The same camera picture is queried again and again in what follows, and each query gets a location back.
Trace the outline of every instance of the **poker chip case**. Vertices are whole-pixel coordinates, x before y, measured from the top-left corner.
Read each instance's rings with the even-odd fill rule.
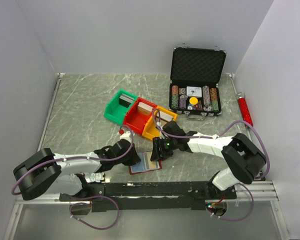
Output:
[[[219,50],[218,47],[216,49],[174,48],[169,86],[169,110],[177,114],[186,114],[188,119],[192,119],[189,115],[202,116],[202,118],[194,118],[196,120],[203,120],[205,116],[220,115],[222,110],[218,83],[226,55],[226,51]],[[207,93],[205,89],[209,89],[210,95],[204,94]],[[197,105],[190,104],[191,95],[188,96],[188,90],[196,90],[199,94],[196,97]]]

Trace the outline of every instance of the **white enclosure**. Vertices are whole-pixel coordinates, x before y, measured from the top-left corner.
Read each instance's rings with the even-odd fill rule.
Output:
[[[300,0],[275,0],[235,75],[270,154],[292,239],[300,239]]]
[[[182,43],[227,51],[223,72],[246,95],[300,239],[300,0],[0,0],[0,239],[13,169],[37,150],[56,73],[169,73]]]
[[[218,45],[234,73],[273,0],[16,0],[58,73],[169,73]]]
[[[57,76],[14,0],[0,0],[0,239],[13,169],[38,147]]]

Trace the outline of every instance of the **orange bin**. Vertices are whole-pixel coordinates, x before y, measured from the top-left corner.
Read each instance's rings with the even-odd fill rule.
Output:
[[[172,112],[172,111],[169,111],[168,109],[165,109],[163,108],[162,106],[157,106],[156,107],[157,109],[160,110],[160,112],[162,113],[165,113],[165,114],[168,114],[170,116],[172,116],[172,120],[173,121],[176,121],[177,120],[177,116],[178,114]],[[160,132],[159,130],[156,128],[156,125],[152,119],[152,114],[150,116],[150,118],[148,119],[148,121],[146,122],[145,126],[144,126],[144,129],[143,129],[143,132],[142,132],[142,136],[147,138],[147,139],[150,139],[152,140],[154,137],[159,137],[160,136]]]

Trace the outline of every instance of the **marble floor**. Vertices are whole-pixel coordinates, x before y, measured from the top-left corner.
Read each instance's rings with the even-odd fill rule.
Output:
[[[169,74],[66,74],[57,90],[42,147],[59,154],[83,154],[113,145],[119,140],[119,126],[104,118],[104,111],[118,90],[124,89],[168,109],[169,84]],[[219,93],[220,116],[190,121],[185,115],[179,115],[179,126],[186,132],[193,130],[213,135],[242,119],[228,75],[222,75]],[[247,134],[240,123],[225,136],[237,132]],[[137,152],[151,151],[152,142],[137,135],[135,148]],[[130,175],[128,167],[119,164],[105,172],[105,176],[107,182],[113,183],[207,181],[226,167],[222,158],[176,150],[172,158],[162,162],[161,170]]]

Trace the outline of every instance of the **red tool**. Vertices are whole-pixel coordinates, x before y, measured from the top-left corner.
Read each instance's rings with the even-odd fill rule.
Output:
[[[254,124],[249,113],[245,94],[243,92],[238,92],[236,95],[236,99],[238,100],[243,120],[251,124],[251,126],[253,126]]]

